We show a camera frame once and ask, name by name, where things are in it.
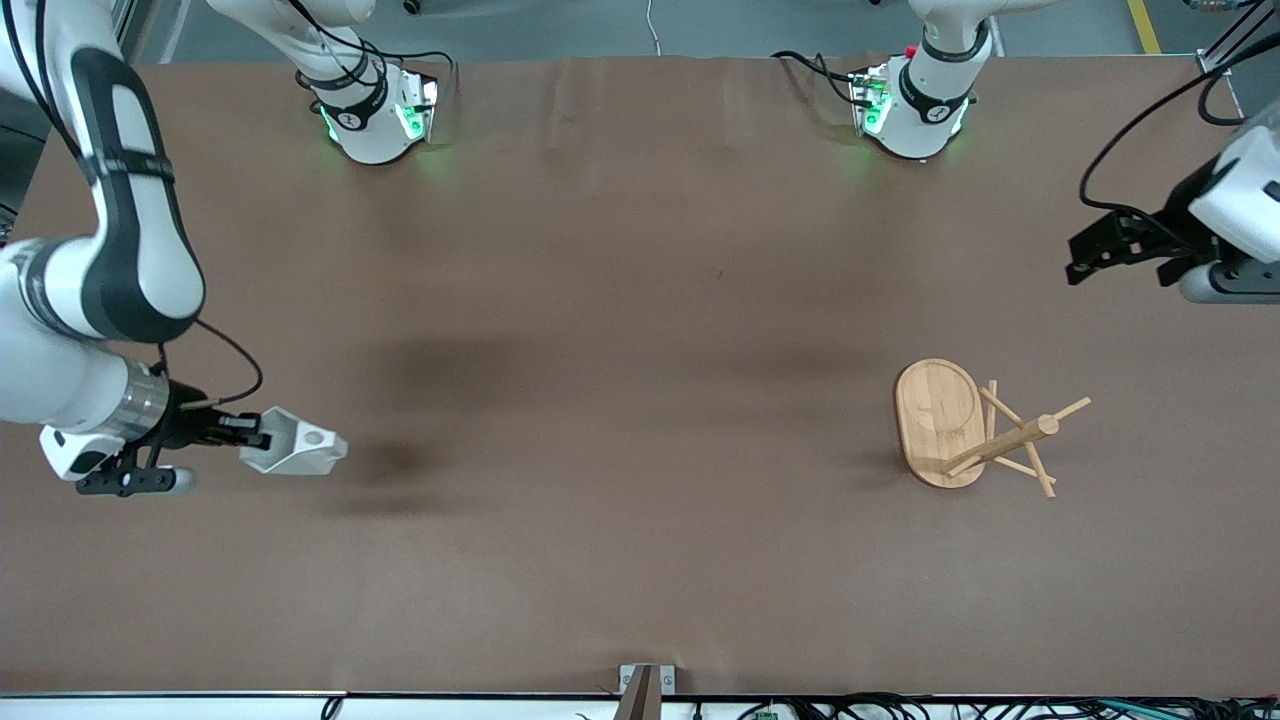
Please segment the white faceted cup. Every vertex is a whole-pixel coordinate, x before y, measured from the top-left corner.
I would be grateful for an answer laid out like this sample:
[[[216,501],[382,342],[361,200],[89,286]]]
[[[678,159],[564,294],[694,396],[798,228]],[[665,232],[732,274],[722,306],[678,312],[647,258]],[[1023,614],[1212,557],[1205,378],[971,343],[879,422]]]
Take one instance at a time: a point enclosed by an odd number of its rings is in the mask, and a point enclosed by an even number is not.
[[[324,477],[349,452],[348,442],[337,432],[279,406],[260,416],[255,437],[239,447],[239,460],[265,475]]]

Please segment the wooden cup rack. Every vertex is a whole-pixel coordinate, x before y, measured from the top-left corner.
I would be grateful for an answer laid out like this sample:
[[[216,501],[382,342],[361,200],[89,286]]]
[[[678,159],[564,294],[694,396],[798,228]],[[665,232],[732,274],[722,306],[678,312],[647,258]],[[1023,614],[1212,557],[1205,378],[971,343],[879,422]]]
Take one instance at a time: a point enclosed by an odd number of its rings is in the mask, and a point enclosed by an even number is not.
[[[995,465],[1034,479],[1046,498],[1055,498],[1057,480],[1037,445],[1091,404],[1082,397],[1056,413],[1024,418],[998,396],[997,380],[979,386],[941,357],[904,368],[893,386],[902,460],[913,477],[936,489],[970,487]]]

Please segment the silver base connector box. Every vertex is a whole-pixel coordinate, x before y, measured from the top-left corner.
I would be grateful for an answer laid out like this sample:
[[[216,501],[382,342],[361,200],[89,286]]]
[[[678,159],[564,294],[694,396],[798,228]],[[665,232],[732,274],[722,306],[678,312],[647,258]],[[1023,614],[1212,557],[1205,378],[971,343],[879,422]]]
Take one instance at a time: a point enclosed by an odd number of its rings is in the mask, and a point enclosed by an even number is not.
[[[428,141],[436,109],[439,82],[433,76],[401,70],[396,115],[411,142]]]
[[[892,106],[888,64],[864,68],[847,74],[852,104],[852,120],[859,136],[878,136]]]

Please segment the large table cover sheet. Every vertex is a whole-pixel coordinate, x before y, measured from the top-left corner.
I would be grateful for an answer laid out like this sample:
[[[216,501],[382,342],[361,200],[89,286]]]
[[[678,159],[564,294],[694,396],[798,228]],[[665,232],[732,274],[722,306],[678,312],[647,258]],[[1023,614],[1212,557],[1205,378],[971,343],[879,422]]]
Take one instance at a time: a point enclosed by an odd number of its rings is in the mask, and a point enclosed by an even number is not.
[[[1280,694],[1280,307],[1064,277],[1082,170],[1194,73],[991,61],[922,165],[790,63],[471,65],[362,167],[284,65],[143,68],[248,409],[349,455],[87,498],[0,427],[0,691]],[[928,357],[1092,398],[1055,498],[913,477]]]

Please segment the aluminium frame profile with bracket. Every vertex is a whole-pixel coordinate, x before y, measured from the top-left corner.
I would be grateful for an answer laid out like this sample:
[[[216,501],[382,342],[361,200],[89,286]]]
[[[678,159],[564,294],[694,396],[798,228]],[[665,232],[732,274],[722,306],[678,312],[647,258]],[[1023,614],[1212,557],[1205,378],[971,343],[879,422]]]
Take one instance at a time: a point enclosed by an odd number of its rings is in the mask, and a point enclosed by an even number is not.
[[[1230,27],[1204,50],[1198,50],[1199,67],[1213,70],[1245,49],[1274,18],[1280,0],[1185,0],[1194,12],[1234,17]]]

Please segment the plain aluminium frame profile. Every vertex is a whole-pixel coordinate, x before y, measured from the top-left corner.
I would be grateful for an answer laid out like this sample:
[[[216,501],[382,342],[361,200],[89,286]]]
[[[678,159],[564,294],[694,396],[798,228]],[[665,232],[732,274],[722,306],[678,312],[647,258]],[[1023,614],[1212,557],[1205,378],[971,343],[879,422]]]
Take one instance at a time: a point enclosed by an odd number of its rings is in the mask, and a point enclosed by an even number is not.
[[[109,0],[114,32],[125,56],[137,53],[164,3],[165,0]]]

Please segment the grey metal bracket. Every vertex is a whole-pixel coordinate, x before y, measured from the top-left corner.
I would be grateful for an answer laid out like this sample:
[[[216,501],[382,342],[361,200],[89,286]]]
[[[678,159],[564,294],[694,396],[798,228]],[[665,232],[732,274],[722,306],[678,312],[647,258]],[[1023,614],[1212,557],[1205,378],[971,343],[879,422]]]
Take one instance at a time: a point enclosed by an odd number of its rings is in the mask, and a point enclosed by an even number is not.
[[[650,684],[659,688],[662,696],[677,693],[677,671],[673,664],[622,664],[618,666],[618,696],[630,687],[632,679],[644,676],[648,667]]]

